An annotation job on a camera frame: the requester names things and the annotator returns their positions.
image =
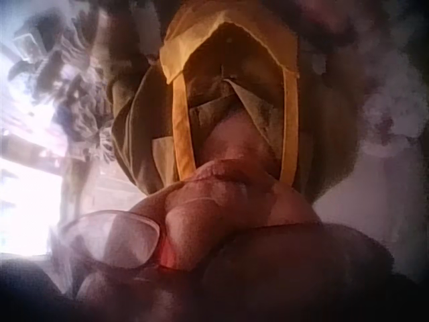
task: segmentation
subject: person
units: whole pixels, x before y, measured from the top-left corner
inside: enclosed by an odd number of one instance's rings
[[[127,4],[102,4],[93,53],[110,79],[115,151],[148,197],[61,228],[60,255],[74,258],[72,298],[98,321],[417,312],[408,297],[415,286],[393,275],[389,252],[322,223],[310,205],[353,165],[366,85],[350,48],[347,63],[331,49],[333,65],[313,73],[273,8],[299,17],[290,26],[335,42],[350,28],[333,2],[273,1],[270,10],[257,1],[186,1],[153,66],[136,46]]]

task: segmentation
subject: fabric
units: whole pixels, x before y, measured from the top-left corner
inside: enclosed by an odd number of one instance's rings
[[[144,193],[192,174],[198,166],[193,152],[236,104],[282,165],[279,179],[309,199],[353,169],[358,95],[328,88],[306,66],[309,55],[298,55],[297,36],[258,3],[186,2],[169,27],[160,61],[151,67],[137,39],[125,12],[102,14],[93,54],[109,77],[118,162]],[[174,117],[178,99],[182,108],[187,105],[189,122],[181,129]],[[342,124],[335,121],[337,111]],[[180,142],[185,143],[178,151]]]

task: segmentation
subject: yellow strap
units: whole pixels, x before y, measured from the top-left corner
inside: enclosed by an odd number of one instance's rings
[[[179,179],[185,180],[194,174],[196,166],[183,73],[180,73],[173,81],[172,125]]]
[[[288,72],[285,68],[283,77],[285,111],[280,181],[292,186],[298,163],[298,79],[295,73]],[[172,125],[178,174],[180,180],[185,180],[193,175],[196,165],[183,73],[180,73],[173,82]]]
[[[280,181],[292,186],[298,163],[298,79],[283,68],[284,135]]]

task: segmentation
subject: yellow trim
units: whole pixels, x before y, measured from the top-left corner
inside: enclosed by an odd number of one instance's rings
[[[298,79],[283,68],[284,135],[280,181],[293,185],[298,163]]]
[[[178,174],[180,180],[185,180],[194,174],[196,166],[183,73],[173,81],[172,125]]]
[[[298,38],[276,16],[254,1],[201,2],[195,8],[183,9],[180,18],[180,21],[186,21],[177,23],[176,28],[170,30],[160,49],[160,61],[168,84],[184,70],[192,53],[224,23],[246,30],[268,50],[277,64],[298,76]]]

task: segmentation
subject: eyeglasses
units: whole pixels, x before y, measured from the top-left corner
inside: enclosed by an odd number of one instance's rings
[[[161,237],[154,220],[127,211],[97,211],[60,229],[75,256],[104,269],[135,270],[153,263]]]

